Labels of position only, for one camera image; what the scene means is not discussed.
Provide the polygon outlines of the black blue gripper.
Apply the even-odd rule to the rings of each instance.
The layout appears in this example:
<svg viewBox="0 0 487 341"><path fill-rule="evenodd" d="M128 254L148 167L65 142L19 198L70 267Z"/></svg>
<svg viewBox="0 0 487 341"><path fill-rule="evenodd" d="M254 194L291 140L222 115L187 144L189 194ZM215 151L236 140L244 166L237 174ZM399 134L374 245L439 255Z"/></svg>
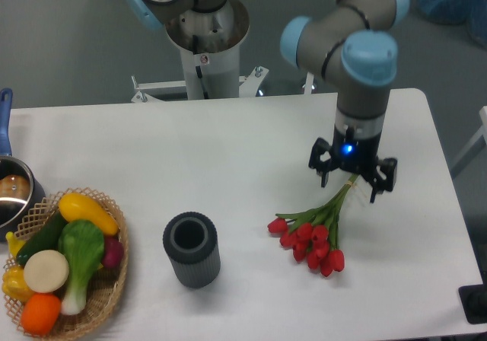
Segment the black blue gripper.
<svg viewBox="0 0 487 341"><path fill-rule="evenodd" d="M334 127L333 143L319 137L313 144L308 167L320 177L320 186L326 187L329 173L340 169L360 174L371 186L370 203L384 192L392 192L396 183L396 158L379 159L377 152L381 134L366 139L348 137Z"/></svg>

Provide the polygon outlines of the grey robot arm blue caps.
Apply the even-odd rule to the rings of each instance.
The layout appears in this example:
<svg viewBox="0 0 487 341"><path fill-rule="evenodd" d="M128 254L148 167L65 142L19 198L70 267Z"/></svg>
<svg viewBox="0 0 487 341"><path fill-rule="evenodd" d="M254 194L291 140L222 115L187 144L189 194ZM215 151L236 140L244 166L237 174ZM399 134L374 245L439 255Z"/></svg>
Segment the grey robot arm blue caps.
<svg viewBox="0 0 487 341"><path fill-rule="evenodd" d="M191 100L240 96L240 45L250 19L238 0L126 0L147 28L164 28L179 49ZM389 29L409 0L336 0L313 21L298 17L282 32L280 51L294 67L338 92L333 140L314 143L309 167L322 180L340 169L363 177L373 195L393 190L395 158L377 155L398 48Z"/></svg>

